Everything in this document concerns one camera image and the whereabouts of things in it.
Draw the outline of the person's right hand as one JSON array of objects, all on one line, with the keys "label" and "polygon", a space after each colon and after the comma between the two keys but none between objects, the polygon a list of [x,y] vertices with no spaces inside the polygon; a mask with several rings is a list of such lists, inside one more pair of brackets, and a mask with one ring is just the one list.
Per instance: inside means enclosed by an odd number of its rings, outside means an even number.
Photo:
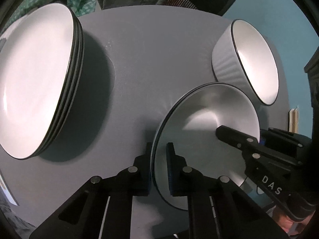
[{"label": "person's right hand", "polygon": [[290,236],[300,234],[309,222],[309,218],[301,222],[294,222],[278,207],[273,210],[272,219]]}]

